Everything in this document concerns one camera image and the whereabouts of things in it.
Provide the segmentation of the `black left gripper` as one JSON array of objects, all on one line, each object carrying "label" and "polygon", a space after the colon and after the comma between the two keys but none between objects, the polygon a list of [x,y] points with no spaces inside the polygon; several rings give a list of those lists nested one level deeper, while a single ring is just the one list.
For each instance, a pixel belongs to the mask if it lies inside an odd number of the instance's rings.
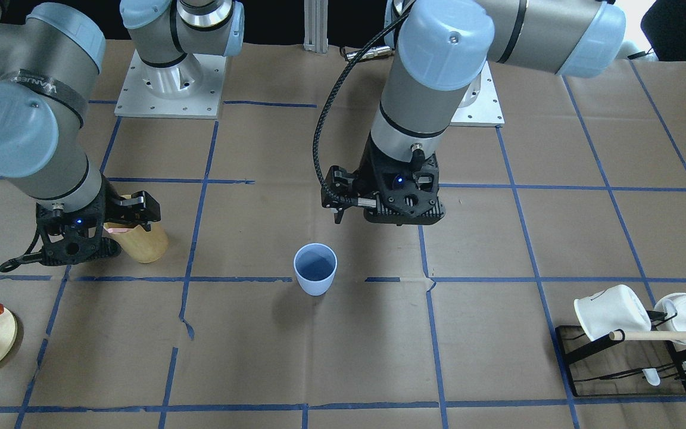
[{"label": "black left gripper", "polygon": [[446,215],[438,198],[439,173],[435,155],[428,157],[418,150],[402,162],[384,154],[368,138],[357,170],[348,173],[340,166],[330,167],[326,184],[340,199],[321,191],[321,206],[332,209],[336,225],[345,209],[364,199],[374,201],[373,207],[364,208],[368,222],[433,225]]}]

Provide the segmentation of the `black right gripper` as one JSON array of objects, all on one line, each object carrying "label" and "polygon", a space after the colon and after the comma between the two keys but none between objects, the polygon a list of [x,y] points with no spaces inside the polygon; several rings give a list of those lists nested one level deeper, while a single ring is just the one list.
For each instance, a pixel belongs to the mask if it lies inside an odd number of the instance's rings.
[{"label": "black right gripper", "polygon": [[147,232],[154,222],[160,222],[160,204],[150,193],[141,191],[129,198],[121,197],[104,176],[100,178],[98,195],[81,209],[68,212],[38,206],[35,238],[41,239],[41,249],[33,251],[33,240],[27,253],[3,262],[0,272],[11,272],[29,263],[62,266],[115,257],[121,253],[121,246],[103,236],[105,222],[141,226]]}]

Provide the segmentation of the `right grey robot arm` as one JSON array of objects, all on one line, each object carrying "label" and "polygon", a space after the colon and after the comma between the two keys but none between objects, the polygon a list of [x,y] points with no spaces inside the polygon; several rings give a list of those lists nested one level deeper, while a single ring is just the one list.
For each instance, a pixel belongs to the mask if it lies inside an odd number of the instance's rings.
[{"label": "right grey robot arm", "polygon": [[[8,8],[0,1],[0,19]],[[118,98],[125,117],[217,117],[226,57],[240,53],[237,1],[123,1],[135,55]],[[76,141],[102,70],[106,40],[67,5],[36,6],[21,25],[0,23],[0,176],[36,203],[36,239],[1,272],[76,265],[122,251],[158,260],[169,240],[158,201],[120,195]]]}]

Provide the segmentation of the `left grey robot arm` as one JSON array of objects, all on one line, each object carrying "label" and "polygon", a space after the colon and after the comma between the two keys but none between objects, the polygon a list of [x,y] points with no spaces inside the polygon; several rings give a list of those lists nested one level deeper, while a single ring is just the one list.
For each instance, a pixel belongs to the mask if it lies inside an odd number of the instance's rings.
[{"label": "left grey robot arm", "polygon": [[[488,61],[561,76],[598,76],[617,57],[626,15],[613,1],[389,1],[383,30],[348,62],[313,135],[321,205],[341,223],[362,207],[372,223],[433,225],[436,149]],[[395,51],[359,167],[319,165],[319,139],[335,96],[379,40]]]}]

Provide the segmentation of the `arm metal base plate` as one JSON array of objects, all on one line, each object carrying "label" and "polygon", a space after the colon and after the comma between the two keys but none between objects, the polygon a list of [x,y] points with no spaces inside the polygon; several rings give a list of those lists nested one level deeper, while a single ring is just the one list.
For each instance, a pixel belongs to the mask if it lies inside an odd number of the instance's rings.
[{"label": "arm metal base plate", "polygon": [[468,87],[450,125],[497,127],[506,124],[488,63]]},{"label": "arm metal base plate", "polygon": [[155,68],[134,52],[114,113],[137,119],[217,119],[229,60],[189,54]]}]

